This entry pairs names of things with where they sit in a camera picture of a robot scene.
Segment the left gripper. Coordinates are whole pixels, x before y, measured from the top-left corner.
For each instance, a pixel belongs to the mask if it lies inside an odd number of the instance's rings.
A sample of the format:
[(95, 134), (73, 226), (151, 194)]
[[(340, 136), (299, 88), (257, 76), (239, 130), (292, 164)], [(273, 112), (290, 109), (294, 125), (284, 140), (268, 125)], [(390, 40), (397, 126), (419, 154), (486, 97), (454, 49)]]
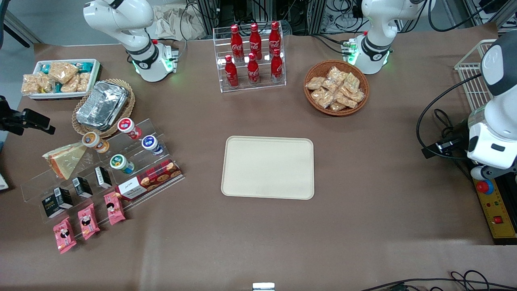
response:
[(499, 137), (485, 123), (469, 128), (469, 145), (460, 137), (447, 137), (422, 148), (426, 159), (439, 156), (450, 159), (473, 160), (498, 169), (511, 168), (517, 154), (515, 140)]

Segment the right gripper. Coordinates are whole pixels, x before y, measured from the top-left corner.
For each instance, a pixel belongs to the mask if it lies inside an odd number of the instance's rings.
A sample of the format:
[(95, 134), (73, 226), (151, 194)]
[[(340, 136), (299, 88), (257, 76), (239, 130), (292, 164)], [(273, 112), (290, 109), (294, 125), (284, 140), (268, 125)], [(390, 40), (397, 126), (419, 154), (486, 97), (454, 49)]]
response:
[(30, 128), (39, 129), (50, 135), (55, 133), (55, 127), (50, 125), (50, 118), (28, 108), (24, 109), (22, 116), (21, 112), (12, 110), (7, 99), (1, 96), (0, 130), (22, 136), (25, 125)]

